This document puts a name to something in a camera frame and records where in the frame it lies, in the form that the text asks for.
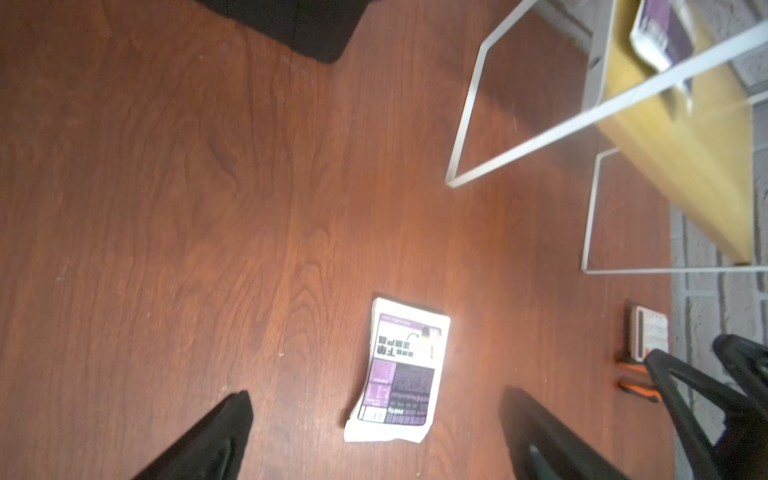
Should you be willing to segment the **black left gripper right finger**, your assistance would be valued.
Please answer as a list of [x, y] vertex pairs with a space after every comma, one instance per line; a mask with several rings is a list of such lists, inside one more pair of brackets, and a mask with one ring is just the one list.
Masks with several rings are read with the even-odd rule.
[[508, 386], [499, 418], [518, 479], [623, 479], [625, 475], [525, 390]]

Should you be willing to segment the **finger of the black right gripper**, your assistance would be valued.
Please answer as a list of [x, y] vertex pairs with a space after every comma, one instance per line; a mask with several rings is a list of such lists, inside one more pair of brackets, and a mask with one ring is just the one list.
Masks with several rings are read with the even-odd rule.
[[[645, 359], [696, 479], [765, 479], [767, 477], [767, 413], [741, 389], [704, 374], [680, 359], [653, 350]], [[711, 442], [676, 383], [680, 381], [724, 414], [724, 431]]]
[[713, 351], [759, 410], [767, 413], [767, 347], [734, 334], [719, 335]]

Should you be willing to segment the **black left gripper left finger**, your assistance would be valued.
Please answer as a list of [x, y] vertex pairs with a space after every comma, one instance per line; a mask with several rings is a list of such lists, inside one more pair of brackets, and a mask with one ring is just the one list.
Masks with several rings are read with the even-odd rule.
[[249, 393], [230, 394], [136, 477], [236, 479], [252, 424]]

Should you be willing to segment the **purple coffee bag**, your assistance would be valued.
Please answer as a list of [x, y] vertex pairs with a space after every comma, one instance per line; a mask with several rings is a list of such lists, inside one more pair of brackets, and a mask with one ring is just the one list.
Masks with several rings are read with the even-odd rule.
[[641, 61], [663, 73], [695, 53], [692, 9], [684, 0], [642, 0], [629, 40]]
[[372, 303], [369, 362], [345, 424], [347, 443], [419, 444], [434, 422], [451, 319], [378, 297]]

